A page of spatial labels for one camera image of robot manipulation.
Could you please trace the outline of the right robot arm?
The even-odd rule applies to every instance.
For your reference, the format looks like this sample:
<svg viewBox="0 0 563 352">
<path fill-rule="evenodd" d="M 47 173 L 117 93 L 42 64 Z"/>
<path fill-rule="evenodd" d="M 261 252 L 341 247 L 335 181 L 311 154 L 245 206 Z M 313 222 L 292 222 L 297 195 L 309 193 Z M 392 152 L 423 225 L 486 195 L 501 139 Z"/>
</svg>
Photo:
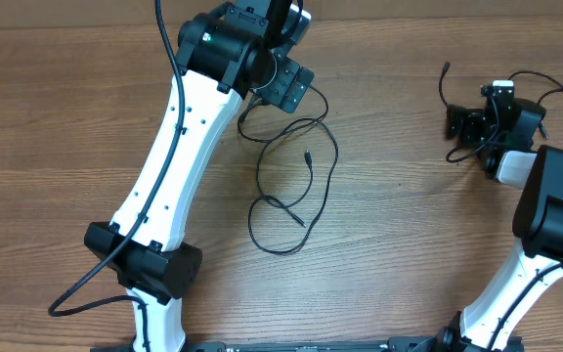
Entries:
<svg viewBox="0 0 563 352">
<path fill-rule="evenodd" d="M 513 351 L 520 320 L 563 278 L 563 150 L 531 149 L 546 110 L 529 100 L 491 95 L 482 109 L 447 106 L 447 132 L 485 154 L 497 182 L 521 190 L 514 245 L 482 293 L 427 347 L 431 351 Z"/>
</svg>

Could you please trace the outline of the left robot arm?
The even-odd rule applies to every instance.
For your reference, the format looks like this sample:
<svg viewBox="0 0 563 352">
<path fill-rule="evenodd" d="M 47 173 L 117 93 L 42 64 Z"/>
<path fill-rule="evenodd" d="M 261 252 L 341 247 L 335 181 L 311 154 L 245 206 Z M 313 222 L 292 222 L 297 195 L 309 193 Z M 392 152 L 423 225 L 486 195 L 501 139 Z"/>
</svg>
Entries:
<svg viewBox="0 0 563 352">
<path fill-rule="evenodd" d="M 200 178 L 248 93 L 294 112 L 313 73 L 288 57 L 311 21 L 301 2 L 230 1 L 185 22 L 158 133 L 126 200 L 84 242 L 111 268 L 134 309 L 131 351 L 182 351 L 182 299 L 202 260 L 184 241 Z"/>
</svg>

